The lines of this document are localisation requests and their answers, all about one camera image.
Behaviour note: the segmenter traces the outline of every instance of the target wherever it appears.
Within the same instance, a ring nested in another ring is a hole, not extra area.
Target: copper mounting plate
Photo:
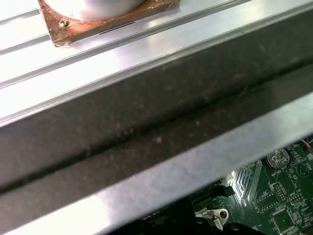
[[[178,7],[180,0],[146,0],[140,7],[123,16],[104,21],[80,21],[52,10],[44,0],[38,0],[40,10],[53,44],[66,47],[83,38],[133,23],[142,18]]]

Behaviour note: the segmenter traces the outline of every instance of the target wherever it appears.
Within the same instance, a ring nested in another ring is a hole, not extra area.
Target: cable
[[[300,140],[300,141],[302,141],[303,144],[304,144],[307,148],[311,148],[311,146],[310,146],[306,141],[304,141],[304,140]]]

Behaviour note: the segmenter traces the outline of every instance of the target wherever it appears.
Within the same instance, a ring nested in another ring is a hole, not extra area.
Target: motherboard
[[[312,143],[276,149],[114,235],[313,235]]]
[[[310,149],[299,143],[276,150],[225,178],[224,184],[232,187],[234,195],[215,197],[202,206],[227,209],[227,222],[241,223],[267,235],[311,235],[312,157]]]

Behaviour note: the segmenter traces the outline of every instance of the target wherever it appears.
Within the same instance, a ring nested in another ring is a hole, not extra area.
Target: electronic component
[[[286,209],[276,212],[273,216],[273,222],[281,233],[286,233],[294,228],[293,220]]]
[[[305,153],[309,159],[310,165],[313,167],[313,148],[306,149]]]
[[[287,198],[279,183],[272,185],[281,202],[286,202]]]
[[[279,201],[274,193],[270,193],[269,195],[266,195],[256,201],[256,205],[258,206],[260,212],[267,211],[278,204]]]
[[[301,235],[313,235],[313,225],[303,230],[300,234]]]
[[[276,149],[274,152],[267,155],[265,162],[270,168],[281,170],[288,166],[290,157],[286,150]]]
[[[300,202],[304,199],[303,195],[301,193],[293,196],[291,199],[290,199],[290,203],[292,205],[296,204],[297,202]]]

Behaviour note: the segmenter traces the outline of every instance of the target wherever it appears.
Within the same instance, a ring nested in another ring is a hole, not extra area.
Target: metal frame
[[[144,69],[150,69],[154,60],[160,57],[166,60],[169,54],[185,47],[302,5],[308,4],[305,7],[309,8],[312,3],[311,0],[243,2],[224,0],[219,4],[220,0],[202,0],[199,4],[193,4],[186,0],[181,3],[179,12],[164,13],[158,18],[137,22],[109,32],[105,37],[91,37],[66,50],[53,48],[47,41],[40,16],[1,26],[0,34],[15,32],[17,37],[14,40],[18,41],[14,43],[11,35],[8,37],[10,45],[2,43],[4,48],[0,63],[6,66],[1,70],[0,100],[7,102],[0,104],[0,125],[7,125],[72,99],[73,95],[69,92],[82,86],[85,90],[81,94],[90,91],[90,84],[98,80],[101,80],[101,86],[108,86],[125,79],[116,75],[126,70],[138,66],[143,69],[143,64]],[[20,41],[19,36],[25,35],[19,35],[20,29],[29,28],[29,24],[41,31],[29,30],[26,34],[28,37]],[[199,30],[208,25],[208,30]],[[16,94],[23,99],[16,99]]]
[[[273,96],[281,99],[268,105],[274,107],[293,99],[284,92],[285,86],[303,84],[298,91],[291,92],[294,98],[301,96],[305,86],[309,87],[307,92],[312,91],[312,74],[313,66],[308,66],[284,75],[280,81],[274,80],[271,85],[262,85],[256,93],[267,97],[272,91]],[[258,101],[256,93],[248,95],[254,102]],[[250,98],[234,103],[242,102],[245,106],[251,103]],[[312,114],[313,93],[310,93],[7,235],[106,234],[303,137],[313,129]]]

